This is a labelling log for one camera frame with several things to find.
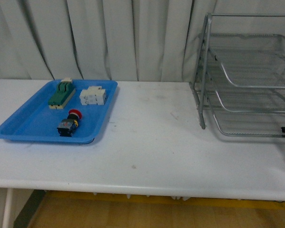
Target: yellow floor strip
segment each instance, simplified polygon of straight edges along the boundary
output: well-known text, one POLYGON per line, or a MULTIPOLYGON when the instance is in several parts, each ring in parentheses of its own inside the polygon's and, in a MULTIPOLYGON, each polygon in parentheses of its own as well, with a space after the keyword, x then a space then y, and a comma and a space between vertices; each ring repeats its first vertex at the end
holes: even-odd
POLYGON ((253 209, 279 209, 285 210, 285 202, 264 201, 264 200, 237 200, 237 199, 211 199, 211 198, 190 198, 186 201, 172 199, 169 196, 142 196, 131 195, 128 199, 125 194, 98 193, 94 195, 90 192, 69 192, 69 191, 49 191, 47 197, 71 198, 80 200, 99 200, 112 202, 130 203, 152 203, 152 204, 173 204, 173 205, 193 205, 208 207, 226 208, 253 208, 253 209))

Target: white table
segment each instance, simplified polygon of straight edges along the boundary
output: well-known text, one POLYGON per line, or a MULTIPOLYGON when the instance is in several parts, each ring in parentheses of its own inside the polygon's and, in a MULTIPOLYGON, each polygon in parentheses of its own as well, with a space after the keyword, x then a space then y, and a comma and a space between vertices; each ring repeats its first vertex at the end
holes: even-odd
MULTIPOLYGON (((47 81, 0 80, 0 124, 47 81)), ((119 82, 87 145, 0 139, 0 187, 285 200, 285 139, 199 126, 188 83, 119 82)))

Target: blue tray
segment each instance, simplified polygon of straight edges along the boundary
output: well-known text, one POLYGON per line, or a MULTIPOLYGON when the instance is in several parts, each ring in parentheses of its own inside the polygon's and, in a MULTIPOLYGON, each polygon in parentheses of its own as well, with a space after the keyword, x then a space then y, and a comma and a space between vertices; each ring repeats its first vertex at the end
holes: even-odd
POLYGON ((49 143, 90 143, 99 133, 109 105, 117 88, 117 82, 104 80, 73 80, 76 92, 64 109, 50 109, 49 98, 55 93, 60 80, 44 85, 23 106, 0 126, 0 139, 49 143), (79 95, 89 86, 102 86, 106 90, 104 105, 81 105, 79 95), (70 109, 82 113, 79 127, 72 137, 62 137, 57 126, 67 118, 70 109))

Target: white curtain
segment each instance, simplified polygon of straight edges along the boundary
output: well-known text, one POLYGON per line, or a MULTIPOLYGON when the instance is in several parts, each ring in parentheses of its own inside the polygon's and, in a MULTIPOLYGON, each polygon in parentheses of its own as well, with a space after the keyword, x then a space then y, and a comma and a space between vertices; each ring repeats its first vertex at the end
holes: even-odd
POLYGON ((0 78, 190 81, 207 12, 284 14, 285 0, 0 0, 0 78))

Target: table leg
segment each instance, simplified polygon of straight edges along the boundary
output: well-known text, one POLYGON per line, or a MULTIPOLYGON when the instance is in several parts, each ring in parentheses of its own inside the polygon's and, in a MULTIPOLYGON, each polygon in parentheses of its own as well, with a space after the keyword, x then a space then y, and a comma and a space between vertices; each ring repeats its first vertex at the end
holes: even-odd
POLYGON ((11 206, 12 206, 12 201, 13 201, 13 192, 14 192, 14 189, 8 188, 8 192, 6 194, 2 228, 9 228, 11 206))

